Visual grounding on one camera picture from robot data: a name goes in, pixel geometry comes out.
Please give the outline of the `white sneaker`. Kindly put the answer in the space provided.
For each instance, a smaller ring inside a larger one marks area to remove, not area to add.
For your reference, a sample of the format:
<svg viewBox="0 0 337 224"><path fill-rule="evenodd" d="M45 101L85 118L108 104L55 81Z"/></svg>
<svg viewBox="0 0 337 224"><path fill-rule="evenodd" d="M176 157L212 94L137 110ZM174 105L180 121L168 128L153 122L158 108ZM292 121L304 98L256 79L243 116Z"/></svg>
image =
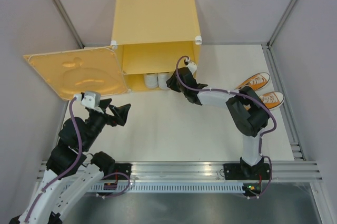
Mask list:
<svg viewBox="0 0 337 224"><path fill-rule="evenodd" d="M144 84L148 89L158 88L158 77L157 73L154 74L144 74Z"/></svg>
<svg viewBox="0 0 337 224"><path fill-rule="evenodd" d="M167 80L170 78L170 73L158 73L157 74L157 82L158 87L162 90L168 90Z"/></svg>

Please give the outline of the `yellow cabinet door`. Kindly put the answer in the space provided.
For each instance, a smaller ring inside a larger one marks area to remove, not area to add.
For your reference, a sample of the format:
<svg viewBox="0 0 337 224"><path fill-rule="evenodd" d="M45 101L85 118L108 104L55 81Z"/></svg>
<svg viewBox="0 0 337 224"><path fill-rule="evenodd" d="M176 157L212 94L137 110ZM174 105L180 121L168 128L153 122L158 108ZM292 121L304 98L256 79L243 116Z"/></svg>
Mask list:
<svg viewBox="0 0 337 224"><path fill-rule="evenodd" d="M24 55L26 62L63 100L95 91L103 96L128 91L117 53L108 47Z"/></svg>

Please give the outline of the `yellow plastic shoe cabinet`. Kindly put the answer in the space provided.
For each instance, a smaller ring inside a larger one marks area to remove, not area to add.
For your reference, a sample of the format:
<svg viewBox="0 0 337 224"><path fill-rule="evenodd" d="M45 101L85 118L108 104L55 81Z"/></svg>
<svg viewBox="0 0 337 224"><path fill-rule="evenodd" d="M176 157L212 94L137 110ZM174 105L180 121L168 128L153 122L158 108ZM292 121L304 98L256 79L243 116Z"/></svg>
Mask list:
<svg viewBox="0 0 337 224"><path fill-rule="evenodd" d="M128 90L148 91L144 76L173 72L181 56L197 63L201 45L195 0L115 0L110 46Z"/></svg>

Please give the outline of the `orange canvas sneaker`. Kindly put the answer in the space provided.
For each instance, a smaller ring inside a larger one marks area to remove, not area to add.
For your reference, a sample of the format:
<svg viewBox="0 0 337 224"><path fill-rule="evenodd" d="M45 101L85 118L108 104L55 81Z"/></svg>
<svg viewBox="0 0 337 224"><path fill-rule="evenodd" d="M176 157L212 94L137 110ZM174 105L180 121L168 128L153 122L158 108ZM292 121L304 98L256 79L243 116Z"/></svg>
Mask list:
<svg viewBox="0 0 337 224"><path fill-rule="evenodd" d="M240 90L243 87L248 86L252 88L254 91L257 91L264 88L269 83L270 79L271 77L269 73L260 72L246 79L244 82L239 84L235 89Z"/></svg>
<svg viewBox="0 0 337 224"><path fill-rule="evenodd" d="M279 91L265 93L259 98L269 110L277 109L284 103L284 95Z"/></svg>

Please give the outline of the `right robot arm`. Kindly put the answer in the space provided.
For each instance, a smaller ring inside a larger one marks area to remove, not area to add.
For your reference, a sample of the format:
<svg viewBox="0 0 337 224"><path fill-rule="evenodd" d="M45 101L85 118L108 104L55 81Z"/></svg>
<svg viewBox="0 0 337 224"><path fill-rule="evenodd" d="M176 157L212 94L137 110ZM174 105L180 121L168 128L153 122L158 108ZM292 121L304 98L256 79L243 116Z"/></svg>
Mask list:
<svg viewBox="0 0 337 224"><path fill-rule="evenodd" d="M223 165L227 180L271 179L272 165L269 157L262 154L262 137L272 118L270 109L250 86L234 91L211 88L200 84L188 67L178 68L166 81L169 89L182 93L196 105L228 109L238 131L243 136L243 152L237 164Z"/></svg>

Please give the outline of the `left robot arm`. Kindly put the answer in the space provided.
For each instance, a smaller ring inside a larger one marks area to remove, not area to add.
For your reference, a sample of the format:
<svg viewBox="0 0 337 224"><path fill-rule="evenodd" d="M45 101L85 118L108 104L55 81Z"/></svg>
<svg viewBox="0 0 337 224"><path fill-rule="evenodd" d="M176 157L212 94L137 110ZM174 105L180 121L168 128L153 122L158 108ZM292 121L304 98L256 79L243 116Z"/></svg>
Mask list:
<svg viewBox="0 0 337 224"><path fill-rule="evenodd" d="M131 104L116 107L111 105L111 99L101 100L78 94L69 106L72 107L75 101L80 101L85 107L88 118L83 120L69 110L71 117L58 134L59 141L46 163L34 199L10 223L63 223L77 202L100 180L125 178L127 181L126 187L118 193L97 193L96 196L102 199L117 197L130 188L130 169L116 169L115 160L103 151L92 156L80 175L77 172L87 158L86 153L106 125L116 127L126 124Z"/></svg>

